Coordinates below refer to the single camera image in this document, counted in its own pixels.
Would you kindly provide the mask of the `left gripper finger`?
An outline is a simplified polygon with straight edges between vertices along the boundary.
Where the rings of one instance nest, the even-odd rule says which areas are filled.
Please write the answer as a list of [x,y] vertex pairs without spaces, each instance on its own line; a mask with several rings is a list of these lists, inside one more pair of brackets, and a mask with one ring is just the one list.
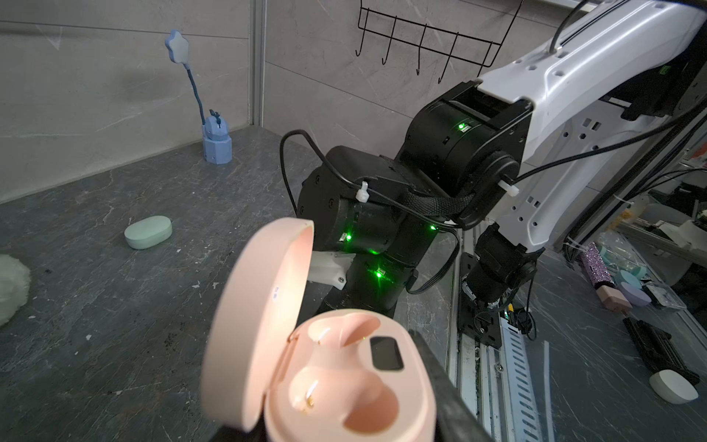
[[447,372],[436,359],[423,335],[409,331],[412,340],[425,364],[436,399],[436,442],[491,441],[482,424],[471,413]]

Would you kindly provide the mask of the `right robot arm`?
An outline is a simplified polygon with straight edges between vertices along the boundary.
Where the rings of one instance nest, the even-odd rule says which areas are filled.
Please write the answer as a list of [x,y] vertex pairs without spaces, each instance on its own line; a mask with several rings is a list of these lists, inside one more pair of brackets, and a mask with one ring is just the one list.
[[427,284],[417,268],[441,231],[469,230],[504,197],[460,280],[460,328],[499,346],[499,322],[559,218],[621,148],[676,136],[706,61],[701,1],[605,1],[536,50],[423,107],[394,158],[339,145],[292,198],[317,252],[353,258],[320,312],[395,312]]

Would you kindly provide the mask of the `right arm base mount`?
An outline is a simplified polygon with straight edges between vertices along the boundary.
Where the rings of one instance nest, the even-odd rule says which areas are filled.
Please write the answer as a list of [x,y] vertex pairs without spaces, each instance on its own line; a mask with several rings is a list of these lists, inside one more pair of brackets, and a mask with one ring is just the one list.
[[502,344],[502,320],[515,327],[530,341],[537,338],[537,325],[530,311],[530,295],[534,280],[528,284],[528,299],[525,305],[513,306],[518,289],[509,292],[506,298],[501,298],[493,305],[478,300],[474,295],[466,277],[460,280],[460,313],[458,313],[458,329],[477,341],[479,344],[500,349]]

